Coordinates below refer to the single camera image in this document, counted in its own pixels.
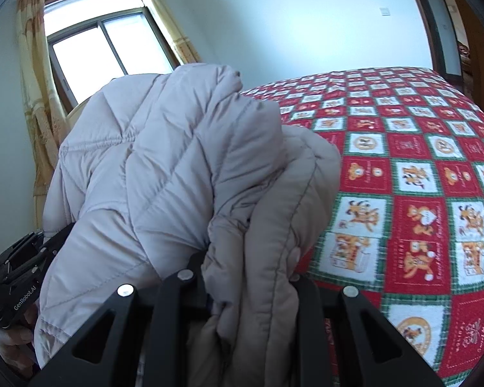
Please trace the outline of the person's left hand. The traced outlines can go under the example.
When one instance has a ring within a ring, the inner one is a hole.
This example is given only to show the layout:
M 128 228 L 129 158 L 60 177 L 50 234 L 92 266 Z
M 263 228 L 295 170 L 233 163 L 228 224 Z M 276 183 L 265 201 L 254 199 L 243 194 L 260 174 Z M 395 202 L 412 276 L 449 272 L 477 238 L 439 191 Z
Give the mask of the person's left hand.
M 31 344 L 33 339 L 32 329 L 25 327 L 0 329 L 0 356 L 7 365 L 22 376 L 31 376 L 35 365 L 35 359 L 22 349 Z

